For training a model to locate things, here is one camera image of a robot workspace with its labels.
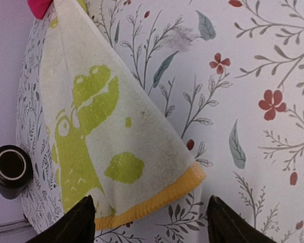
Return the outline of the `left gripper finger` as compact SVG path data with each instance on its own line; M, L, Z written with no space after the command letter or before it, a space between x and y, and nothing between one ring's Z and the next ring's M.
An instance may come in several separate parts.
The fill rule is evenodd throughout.
M95 207L85 196L54 225L29 240L29 243L93 243Z

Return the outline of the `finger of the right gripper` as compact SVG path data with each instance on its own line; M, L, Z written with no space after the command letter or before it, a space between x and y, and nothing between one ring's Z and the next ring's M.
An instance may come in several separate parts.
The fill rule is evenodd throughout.
M210 197L206 215L210 243L275 243L249 225L220 197Z

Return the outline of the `green yellow patterned towel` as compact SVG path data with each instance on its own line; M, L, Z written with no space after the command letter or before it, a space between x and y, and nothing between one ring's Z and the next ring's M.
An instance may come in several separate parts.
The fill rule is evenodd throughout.
M40 91L65 212L94 201L97 230L141 219L205 179L181 138L76 1L54 1Z

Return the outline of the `pink towel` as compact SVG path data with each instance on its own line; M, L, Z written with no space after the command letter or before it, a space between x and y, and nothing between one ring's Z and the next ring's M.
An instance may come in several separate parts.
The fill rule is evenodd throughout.
M28 6L36 19L43 19L52 0L27 0Z

